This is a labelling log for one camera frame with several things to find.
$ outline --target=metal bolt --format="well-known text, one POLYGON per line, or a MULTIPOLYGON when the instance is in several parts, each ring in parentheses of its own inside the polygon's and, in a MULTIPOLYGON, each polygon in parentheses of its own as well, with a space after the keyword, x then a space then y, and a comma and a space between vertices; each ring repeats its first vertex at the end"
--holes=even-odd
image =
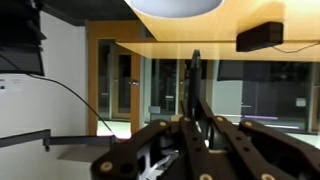
POLYGON ((272 175, 267 174, 267 173, 262 174, 262 175, 261 175, 261 179, 262 179, 262 180, 276 180, 272 175))
POLYGON ((251 122, 245 122, 244 124, 247 125, 247 126, 252 126, 251 122))
POLYGON ((209 174, 202 174, 199 180, 213 180, 209 174))
POLYGON ((219 116, 219 117, 217 117, 217 120, 218 121, 223 121, 223 118, 219 116))
POLYGON ((112 169, 112 166, 113 166, 112 162, 107 161, 107 162, 104 162, 103 164, 101 164, 100 170, 102 172, 109 172, 112 169))
POLYGON ((160 126, 166 126, 167 125, 167 123, 165 123, 165 122, 160 122, 160 126))

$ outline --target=black cable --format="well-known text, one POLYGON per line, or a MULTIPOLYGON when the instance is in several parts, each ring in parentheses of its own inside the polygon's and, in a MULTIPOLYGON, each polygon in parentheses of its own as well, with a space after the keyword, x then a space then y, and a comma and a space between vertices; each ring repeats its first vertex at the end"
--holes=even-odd
POLYGON ((294 50, 294 51, 284 51, 284 50, 281 50, 279 48, 276 48, 276 47, 272 47, 273 49, 279 51, 279 52, 282 52, 282 53, 297 53, 297 52, 300 52, 302 50, 305 50, 305 49, 308 49, 308 48, 311 48, 313 46, 317 46, 317 45, 320 45, 320 42, 317 42, 317 43, 314 43, 314 44, 311 44, 309 46, 306 46, 306 47, 303 47, 301 49, 298 49, 298 50, 294 50))
MULTIPOLYGON (((6 58, 5 56, 3 56, 2 54, 0 54, 0 57, 2 59, 4 59, 5 61, 7 61, 9 64, 11 64, 13 67, 15 67, 17 70, 21 70, 17 65, 15 65, 12 61, 10 61, 10 59, 6 58)), ((71 88, 69 88, 68 86, 64 85, 63 83, 53 80, 53 79, 49 79, 49 78, 43 78, 43 77, 38 77, 38 76, 33 76, 31 74, 25 74, 31 78, 35 78, 35 79, 40 79, 43 81, 49 81, 49 82, 53 82, 56 83, 62 87, 64 87, 65 89, 67 89, 68 91, 70 91, 73 95, 75 95, 76 97, 78 97, 98 118, 99 120, 102 121, 102 123, 108 128, 108 130, 114 134, 114 132, 111 130, 111 128, 107 125, 106 122, 104 122, 103 118, 79 95, 77 94, 75 91, 73 91, 71 88)))

